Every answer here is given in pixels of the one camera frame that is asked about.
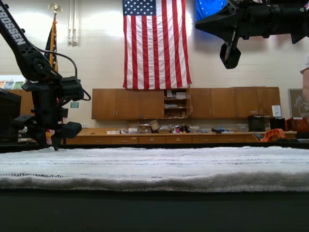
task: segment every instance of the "blue flag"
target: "blue flag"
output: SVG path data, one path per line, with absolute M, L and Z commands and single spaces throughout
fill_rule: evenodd
M 217 13 L 225 5 L 226 0 L 196 0 L 197 21 Z

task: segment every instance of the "framed picture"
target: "framed picture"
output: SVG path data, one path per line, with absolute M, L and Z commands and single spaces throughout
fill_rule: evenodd
M 301 88 L 289 89 L 290 111 L 292 117 L 309 119 L 309 103 Z

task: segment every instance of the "american flag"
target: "american flag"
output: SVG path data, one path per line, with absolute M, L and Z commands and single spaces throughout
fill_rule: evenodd
M 191 84 L 185 0 L 123 0 L 125 80 L 128 89 Z
M 57 28 L 56 28 L 57 22 L 53 21 L 53 26 L 50 30 L 47 44 L 46 44 L 46 51 L 53 51 L 57 52 Z M 57 61 L 57 55 L 51 54 L 51 53 L 45 53 L 44 56 L 49 60 L 49 63 L 58 72 L 58 61 Z

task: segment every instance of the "small sign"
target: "small sign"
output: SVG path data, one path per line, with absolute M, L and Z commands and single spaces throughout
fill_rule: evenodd
M 272 105 L 272 115 L 273 117 L 281 117 L 281 106 L 280 105 Z
M 79 102 L 71 102 L 71 108 L 79 108 Z

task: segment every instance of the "fuzzy white towel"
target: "fuzzy white towel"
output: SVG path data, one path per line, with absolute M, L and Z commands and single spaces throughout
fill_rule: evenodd
M 53 149 L 0 154 L 0 189 L 309 191 L 309 151 Z

